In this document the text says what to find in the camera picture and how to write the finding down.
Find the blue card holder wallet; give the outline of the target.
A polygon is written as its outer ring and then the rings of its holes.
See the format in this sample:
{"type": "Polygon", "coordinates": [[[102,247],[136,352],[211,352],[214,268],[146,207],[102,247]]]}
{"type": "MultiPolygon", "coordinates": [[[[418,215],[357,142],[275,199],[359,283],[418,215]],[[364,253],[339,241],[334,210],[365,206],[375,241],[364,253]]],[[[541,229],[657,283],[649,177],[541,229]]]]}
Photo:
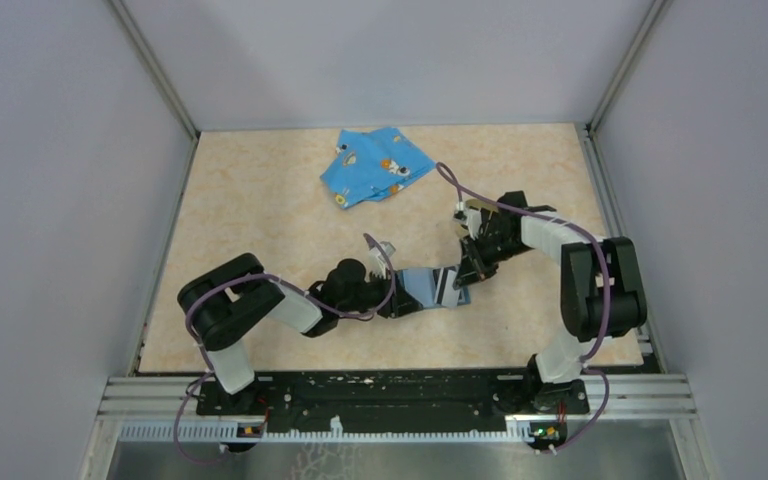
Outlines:
{"type": "MultiPolygon", "coordinates": [[[[408,268],[398,272],[399,280],[404,289],[416,299],[423,309],[442,308],[434,304],[432,271],[437,268],[408,268]]],[[[467,287],[459,287],[462,291],[461,300],[457,307],[471,303],[471,296],[467,287]]]]}

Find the white card black stripe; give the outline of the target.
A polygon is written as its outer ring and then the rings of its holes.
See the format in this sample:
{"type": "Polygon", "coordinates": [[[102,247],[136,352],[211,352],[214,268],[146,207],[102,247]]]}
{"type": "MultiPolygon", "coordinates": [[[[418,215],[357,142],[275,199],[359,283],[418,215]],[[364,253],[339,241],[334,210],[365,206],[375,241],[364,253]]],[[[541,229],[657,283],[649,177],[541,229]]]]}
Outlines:
{"type": "Polygon", "coordinates": [[[461,300],[461,289],[456,285],[457,268],[442,267],[432,271],[434,304],[442,308],[456,308],[461,300]]]}

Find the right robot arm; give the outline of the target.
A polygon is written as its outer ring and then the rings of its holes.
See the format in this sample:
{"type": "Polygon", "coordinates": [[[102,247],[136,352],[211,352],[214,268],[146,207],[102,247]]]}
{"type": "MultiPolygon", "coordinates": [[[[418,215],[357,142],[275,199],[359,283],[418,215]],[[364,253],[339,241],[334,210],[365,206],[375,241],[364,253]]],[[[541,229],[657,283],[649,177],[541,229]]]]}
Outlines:
{"type": "Polygon", "coordinates": [[[605,339],[646,322],[644,287],[629,238],[593,235],[552,206],[529,205],[521,191],[484,205],[459,201],[453,219],[465,231],[457,288],[492,278],[502,262],[529,251],[545,254],[560,268],[563,326],[529,361],[523,398],[532,410],[550,411],[571,392],[605,339]]]}

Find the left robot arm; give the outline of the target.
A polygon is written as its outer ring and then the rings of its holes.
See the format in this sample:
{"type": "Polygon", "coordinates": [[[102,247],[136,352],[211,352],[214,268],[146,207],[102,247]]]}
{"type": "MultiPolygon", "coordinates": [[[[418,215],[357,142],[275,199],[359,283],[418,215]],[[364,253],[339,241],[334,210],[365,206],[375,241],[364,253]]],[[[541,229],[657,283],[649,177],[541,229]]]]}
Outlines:
{"type": "Polygon", "coordinates": [[[252,411],[260,399],[244,336],[262,320],[278,320],[314,338],[342,319],[398,318],[424,309],[396,273],[368,272],[356,259],[340,261],[325,279],[303,290],[267,273],[252,253],[190,281],[177,303],[221,385],[221,401],[237,414],[252,411]]]}

